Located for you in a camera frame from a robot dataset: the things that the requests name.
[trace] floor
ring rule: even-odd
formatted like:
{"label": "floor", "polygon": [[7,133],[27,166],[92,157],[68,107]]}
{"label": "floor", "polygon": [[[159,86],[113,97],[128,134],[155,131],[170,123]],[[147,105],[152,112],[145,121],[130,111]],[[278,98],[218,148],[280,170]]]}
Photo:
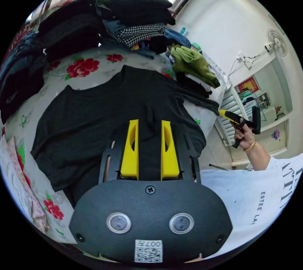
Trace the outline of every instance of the floor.
{"label": "floor", "polygon": [[213,169],[209,164],[232,169],[232,158],[229,149],[223,144],[215,127],[211,129],[207,137],[206,147],[199,157],[200,170]]}

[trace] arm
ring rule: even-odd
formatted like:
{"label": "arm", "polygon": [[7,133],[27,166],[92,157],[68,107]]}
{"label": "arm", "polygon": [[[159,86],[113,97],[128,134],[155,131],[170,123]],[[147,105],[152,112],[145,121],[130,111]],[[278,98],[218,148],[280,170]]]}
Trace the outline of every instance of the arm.
{"label": "arm", "polygon": [[255,142],[254,134],[246,124],[242,129],[244,133],[238,129],[235,130],[235,139],[242,139],[240,147],[246,152],[254,170],[265,170],[269,164],[270,155],[259,143]]}

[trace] pile of clothes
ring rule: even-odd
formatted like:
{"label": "pile of clothes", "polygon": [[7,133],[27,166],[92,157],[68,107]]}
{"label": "pile of clothes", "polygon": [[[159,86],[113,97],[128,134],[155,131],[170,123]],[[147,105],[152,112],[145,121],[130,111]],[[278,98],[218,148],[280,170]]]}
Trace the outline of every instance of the pile of clothes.
{"label": "pile of clothes", "polygon": [[1,120],[7,119],[44,85],[46,56],[37,42],[37,33],[24,36],[8,55],[0,70]]}
{"label": "pile of clothes", "polygon": [[177,38],[181,45],[176,44],[177,40],[174,38],[173,43],[165,53],[173,64],[177,81],[183,87],[190,88],[203,97],[209,98],[209,95],[212,94],[211,89],[220,86],[219,80],[210,71],[209,64],[202,54],[185,46],[187,43],[185,37],[183,37],[182,42],[179,36]]}
{"label": "pile of clothes", "polygon": [[205,91],[197,80],[213,88],[220,84],[205,59],[190,49],[189,40],[166,28],[175,25],[168,10],[171,6],[167,0],[75,0],[51,13],[37,33],[22,38],[2,65],[3,124],[43,87],[46,64],[100,44],[129,48],[150,59],[169,48],[178,82],[209,97],[210,90]]}
{"label": "pile of clothes", "polygon": [[96,0],[106,32],[118,42],[147,57],[146,50],[166,51],[166,25],[175,25],[167,0]]}

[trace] white wall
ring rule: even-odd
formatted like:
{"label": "white wall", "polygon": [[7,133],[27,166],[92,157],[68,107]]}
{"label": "white wall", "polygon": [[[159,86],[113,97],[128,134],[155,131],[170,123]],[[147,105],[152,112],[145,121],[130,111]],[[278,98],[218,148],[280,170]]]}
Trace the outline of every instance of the white wall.
{"label": "white wall", "polygon": [[257,71],[253,76],[257,81],[259,89],[269,94],[271,105],[273,107],[281,106],[279,113],[283,112],[286,115],[288,111],[286,110],[286,106],[285,106],[285,98],[284,98],[283,90],[278,75],[272,63],[269,63],[266,66],[264,66],[262,69]]}
{"label": "white wall", "polygon": [[[273,28],[281,35],[269,12],[257,0],[190,0],[176,18],[172,28],[186,27],[186,36],[198,43],[202,50],[227,74],[238,52],[253,57],[264,50],[267,30]],[[283,35],[288,46],[285,57],[266,53],[253,63],[250,70],[245,65],[230,76],[233,85],[241,83],[273,59],[281,64],[289,86],[293,111],[289,118],[288,152],[290,157],[303,152],[303,70],[289,39]]]}

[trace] white t-shirt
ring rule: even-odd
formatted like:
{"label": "white t-shirt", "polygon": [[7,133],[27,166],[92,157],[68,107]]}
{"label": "white t-shirt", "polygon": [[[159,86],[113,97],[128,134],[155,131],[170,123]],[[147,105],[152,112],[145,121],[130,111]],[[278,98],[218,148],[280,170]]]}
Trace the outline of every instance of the white t-shirt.
{"label": "white t-shirt", "polygon": [[201,183],[224,202],[233,230],[221,249],[229,252],[270,226],[290,199],[303,171],[303,153],[291,159],[272,157],[263,171],[201,170]]}

